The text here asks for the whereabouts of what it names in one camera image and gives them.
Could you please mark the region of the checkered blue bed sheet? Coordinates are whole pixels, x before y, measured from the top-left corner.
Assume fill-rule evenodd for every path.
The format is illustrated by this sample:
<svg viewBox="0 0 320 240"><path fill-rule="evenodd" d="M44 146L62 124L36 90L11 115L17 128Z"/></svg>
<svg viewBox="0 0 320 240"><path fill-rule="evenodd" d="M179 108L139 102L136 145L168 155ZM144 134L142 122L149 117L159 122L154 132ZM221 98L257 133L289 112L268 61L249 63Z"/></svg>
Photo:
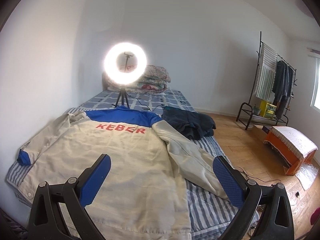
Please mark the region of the checkered blue bed sheet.
<svg viewBox="0 0 320 240"><path fill-rule="evenodd" d="M87 102L80 108L84 109L110 109L116 103L118 92L105 90ZM129 106L139 111L150 111L161 115L163 107L170 106L186 111L194 112L194 108L179 90L167 89L160 94L128 92Z"/></svg>

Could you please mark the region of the dark hanging garments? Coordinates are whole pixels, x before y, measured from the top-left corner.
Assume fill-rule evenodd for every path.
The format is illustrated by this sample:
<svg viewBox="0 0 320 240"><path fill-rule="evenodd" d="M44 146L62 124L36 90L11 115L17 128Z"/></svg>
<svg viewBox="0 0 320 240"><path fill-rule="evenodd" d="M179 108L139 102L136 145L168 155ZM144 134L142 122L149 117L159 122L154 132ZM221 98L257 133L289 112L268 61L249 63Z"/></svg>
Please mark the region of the dark hanging garments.
<svg viewBox="0 0 320 240"><path fill-rule="evenodd" d="M274 93L273 104L277 107L275 115L278 119L283 116L287 102L291 97L294 82L294 71L284 61L278 61L276 66L276 76L272 92Z"/></svg>

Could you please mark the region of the window with white frame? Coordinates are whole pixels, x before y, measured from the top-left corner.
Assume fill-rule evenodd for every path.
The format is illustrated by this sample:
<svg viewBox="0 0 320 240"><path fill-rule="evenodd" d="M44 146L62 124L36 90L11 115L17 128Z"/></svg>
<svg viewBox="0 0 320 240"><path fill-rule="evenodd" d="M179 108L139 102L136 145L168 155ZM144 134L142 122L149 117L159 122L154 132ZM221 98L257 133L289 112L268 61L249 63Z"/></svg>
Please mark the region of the window with white frame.
<svg viewBox="0 0 320 240"><path fill-rule="evenodd" d="M315 80L313 86L313 94L311 100L311 107L313 107L316 111L320 111L320 102L319 102L319 57L316 57L316 64L315 64Z"/></svg>

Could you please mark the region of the yellow green box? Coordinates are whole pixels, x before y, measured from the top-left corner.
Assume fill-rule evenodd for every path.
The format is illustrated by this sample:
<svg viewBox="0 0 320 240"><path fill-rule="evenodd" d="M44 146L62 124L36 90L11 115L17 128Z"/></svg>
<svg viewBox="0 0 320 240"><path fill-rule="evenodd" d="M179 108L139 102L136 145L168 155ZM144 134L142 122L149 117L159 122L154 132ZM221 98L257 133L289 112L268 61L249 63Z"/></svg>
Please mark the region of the yellow green box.
<svg viewBox="0 0 320 240"><path fill-rule="evenodd" d="M260 113L259 115L263 118L272 119L276 112L277 107L265 100L260 103Z"/></svg>

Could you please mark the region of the striped hanging cloth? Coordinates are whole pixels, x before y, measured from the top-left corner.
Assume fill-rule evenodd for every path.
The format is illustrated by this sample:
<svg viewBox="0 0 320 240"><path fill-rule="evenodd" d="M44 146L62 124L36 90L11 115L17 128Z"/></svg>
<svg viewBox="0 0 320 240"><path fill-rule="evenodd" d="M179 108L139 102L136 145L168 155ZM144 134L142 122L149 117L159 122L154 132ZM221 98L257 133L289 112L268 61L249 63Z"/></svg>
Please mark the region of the striped hanging cloth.
<svg viewBox="0 0 320 240"><path fill-rule="evenodd" d="M261 43L255 96L261 100L270 99L276 75L277 53L264 42Z"/></svg>

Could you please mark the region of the dark navy clothes pile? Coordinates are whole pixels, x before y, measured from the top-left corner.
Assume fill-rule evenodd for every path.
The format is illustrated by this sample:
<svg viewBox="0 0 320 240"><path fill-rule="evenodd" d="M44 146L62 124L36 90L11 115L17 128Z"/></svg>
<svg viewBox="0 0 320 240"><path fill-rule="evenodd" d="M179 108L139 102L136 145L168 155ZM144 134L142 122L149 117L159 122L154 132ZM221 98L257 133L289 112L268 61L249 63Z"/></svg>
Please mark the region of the dark navy clothes pile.
<svg viewBox="0 0 320 240"><path fill-rule="evenodd" d="M162 119L189 140L211 137L216 129L216 124L210 116L170 106L163 108Z"/></svg>

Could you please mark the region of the black tripod stand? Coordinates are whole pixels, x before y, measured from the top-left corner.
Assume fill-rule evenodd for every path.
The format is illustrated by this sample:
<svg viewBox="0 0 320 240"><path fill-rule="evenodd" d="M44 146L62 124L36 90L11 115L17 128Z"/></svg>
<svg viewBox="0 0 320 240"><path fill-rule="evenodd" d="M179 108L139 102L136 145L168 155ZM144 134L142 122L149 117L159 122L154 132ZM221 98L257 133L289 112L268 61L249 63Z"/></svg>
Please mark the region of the black tripod stand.
<svg viewBox="0 0 320 240"><path fill-rule="evenodd" d="M127 106L127 108L130 107L126 88L125 86L121 86L118 97L116 99L116 103L113 104L112 106L116 108L118 106L125 106L125 105Z"/></svg>

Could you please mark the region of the folded floral quilt stack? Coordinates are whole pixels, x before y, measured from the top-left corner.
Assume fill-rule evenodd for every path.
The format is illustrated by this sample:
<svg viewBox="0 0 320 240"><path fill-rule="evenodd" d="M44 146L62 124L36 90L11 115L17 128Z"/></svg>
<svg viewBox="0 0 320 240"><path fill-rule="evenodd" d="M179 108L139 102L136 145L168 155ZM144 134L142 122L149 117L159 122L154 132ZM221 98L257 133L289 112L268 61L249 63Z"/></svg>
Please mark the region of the folded floral quilt stack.
<svg viewBox="0 0 320 240"><path fill-rule="evenodd" d="M103 73L103 88L109 91L119 91L124 87L127 92L160 94L167 90L171 78L164 67L147 65L144 74L135 82L121 86Z"/></svg>

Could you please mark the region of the black metal clothes rack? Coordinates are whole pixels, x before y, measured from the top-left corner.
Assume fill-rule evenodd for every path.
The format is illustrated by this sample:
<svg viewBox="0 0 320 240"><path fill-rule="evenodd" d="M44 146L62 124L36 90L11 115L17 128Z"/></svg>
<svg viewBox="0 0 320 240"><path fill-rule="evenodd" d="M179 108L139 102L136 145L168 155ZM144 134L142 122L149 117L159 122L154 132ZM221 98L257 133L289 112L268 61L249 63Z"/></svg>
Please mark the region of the black metal clothes rack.
<svg viewBox="0 0 320 240"><path fill-rule="evenodd" d="M287 113L297 85L297 70L262 40L257 54L251 93L249 99L240 105L236 121L245 129L253 124L287 126Z"/></svg>

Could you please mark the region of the orange bench with white cover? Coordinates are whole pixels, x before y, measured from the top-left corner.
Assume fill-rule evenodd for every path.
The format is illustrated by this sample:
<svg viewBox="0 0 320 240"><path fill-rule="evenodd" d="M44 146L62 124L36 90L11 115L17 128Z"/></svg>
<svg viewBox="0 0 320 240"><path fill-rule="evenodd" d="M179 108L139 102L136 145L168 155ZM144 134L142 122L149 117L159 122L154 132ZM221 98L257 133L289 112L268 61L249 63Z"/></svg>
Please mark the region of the orange bench with white cover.
<svg viewBox="0 0 320 240"><path fill-rule="evenodd" d="M304 163L311 164L318 150L307 136L289 126L272 126L264 144L270 144L286 160L289 168L285 168L285 174L288 176L295 175Z"/></svg>

